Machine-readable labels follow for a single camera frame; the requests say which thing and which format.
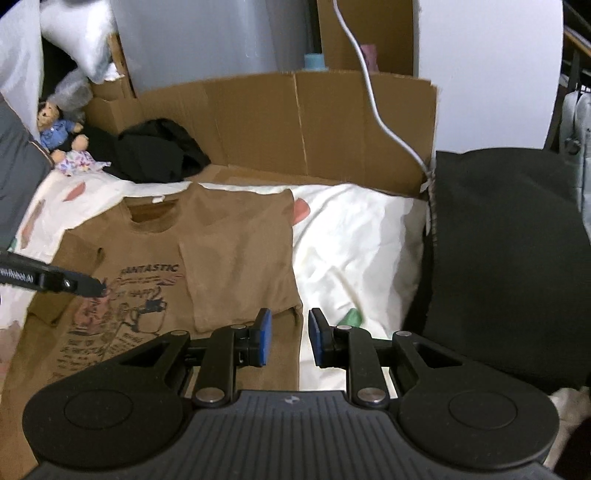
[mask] brown t-shirt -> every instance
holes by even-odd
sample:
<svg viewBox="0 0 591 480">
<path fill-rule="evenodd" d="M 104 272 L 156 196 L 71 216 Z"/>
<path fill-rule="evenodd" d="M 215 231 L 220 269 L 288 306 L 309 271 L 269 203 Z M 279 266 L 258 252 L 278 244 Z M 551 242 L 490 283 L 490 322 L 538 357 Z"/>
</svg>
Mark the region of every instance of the brown t-shirt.
<svg viewBox="0 0 591 480">
<path fill-rule="evenodd" d="M 302 324 L 292 218 L 289 191 L 258 195 L 192 184 L 162 203 L 125 199 L 67 231 L 53 263 L 104 280 L 107 295 L 34 297 L 0 404 L 4 480 L 35 466 L 21 428 L 35 392 L 171 330 L 209 336 L 270 308 L 268 365 L 240 369 L 236 386 L 297 390 Z"/>
</svg>

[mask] plastic bag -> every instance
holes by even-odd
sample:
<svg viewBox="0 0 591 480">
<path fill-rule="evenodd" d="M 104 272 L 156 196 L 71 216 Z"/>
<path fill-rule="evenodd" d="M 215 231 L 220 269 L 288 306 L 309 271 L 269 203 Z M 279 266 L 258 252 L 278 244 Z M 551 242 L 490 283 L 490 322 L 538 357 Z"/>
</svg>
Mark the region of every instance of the plastic bag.
<svg viewBox="0 0 591 480">
<path fill-rule="evenodd" d="M 55 103 L 64 112 L 64 118 L 82 122 L 82 108 L 92 99 L 92 91 L 86 75 L 80 70 L 72 70 L 56 86 L 56 91 L 47 100 Z"/>
</svg>

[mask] teddy bear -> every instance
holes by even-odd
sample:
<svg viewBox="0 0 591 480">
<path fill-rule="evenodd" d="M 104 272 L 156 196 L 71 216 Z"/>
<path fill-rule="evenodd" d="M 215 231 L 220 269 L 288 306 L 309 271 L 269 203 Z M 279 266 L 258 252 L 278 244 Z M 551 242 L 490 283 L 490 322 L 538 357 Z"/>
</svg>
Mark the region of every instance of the teddy bear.
<svg viewBox="0 0 591 480">
<path fill-rule="evenodd" d="M 82 125 L 62 118 L 60 108 L 52 102 L 40 102 L 37 108 L 37 128 L 41 137 L 41 146 L 51 156 L 54 164 L 66 158 L 66 151 L 86 151 L 88 137 L 76 135 L 82 131 Z"/>
</svg>

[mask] white panel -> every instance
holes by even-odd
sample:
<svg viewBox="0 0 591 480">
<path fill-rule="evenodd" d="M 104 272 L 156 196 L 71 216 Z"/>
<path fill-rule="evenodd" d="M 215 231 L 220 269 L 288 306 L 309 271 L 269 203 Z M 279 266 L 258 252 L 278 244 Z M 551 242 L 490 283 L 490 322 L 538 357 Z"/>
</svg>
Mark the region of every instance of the white panel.
<svg viewBox="0 0 591 480">
<path fill-rule="evenodd" d="M 560 75 L 560 0 L 414 0 L 415 74 L 439 88 L 436 149 L 542 148 Z"/>
</svg>

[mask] white cable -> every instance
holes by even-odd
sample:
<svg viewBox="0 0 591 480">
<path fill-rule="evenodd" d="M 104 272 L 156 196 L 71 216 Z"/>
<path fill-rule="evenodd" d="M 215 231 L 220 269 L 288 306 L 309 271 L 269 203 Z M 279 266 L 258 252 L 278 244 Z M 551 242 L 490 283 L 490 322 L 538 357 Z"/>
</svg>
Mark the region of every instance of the white cable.
<svg viewBox="0 0 591 480">
<path fill-rule="evenodd" d="M 429 168 L 427 167 L 427 165 L 425 164 L 423 159 L 420 157 L 420 155 L 410 145 L 408 145 L 402 138 L 400 138 L 397 134 L 392 132 L 388 128 L 388 126 L 384 123 L 382 118 L 380 117 L 379 112 L 378 112 L 378 106 L 375 103 L 374 89 L 372 88 L 372 85 L 371 85 L 371 78 L 369 77 L 369 70 L 367 68 L 367 65 L 365 64 L 365 57 L 363 56 L 363 52 L 361 51 L 361 48 L 359 46 L 359 43 L 357 42 L 357 39 L 351 33 L 351 30 L 349 30 L 347 23 L 345 23 L 345 19 L 343 18 L 343 15 L 340 13 L 337 0 L 333 0 L 333 7 L 335 9 L 336 18 L 339 20 L 340 26 L 343 28 L 343 30 L 345 31 L 345 34 L 349 38 L 351 45 L 353 45 L 353 48 L 355 49 L 355 53 L 357 54 L 357 58 L 359 59 L 359 63 L 361 64 L 361 70 L 363 71 L 363 78 L 365 79 L 365 86 L 367 87 L 367 90 L 368 90 L 369 103 L 371 104 L 371 109 L 372 109 L 372 112 L 374 113 L 374 117 L 375 117 L 378 125 L 380 126 L 380 128 L 382 130 L 384 130 L 384 132 L 386 132 L 387 136 L 389 136 L 392 140 L 394 140 L 398 145 L 400 145 L 403 149 L 405 149 L 412 156 L 413 160 L 415 162 L 417 162 L 418 166 L 421 167 L 421 170 L 424 172 L 424 174 L 427 176 L 427 178 L 429 178 L 430 177 Z"/>
</svg>

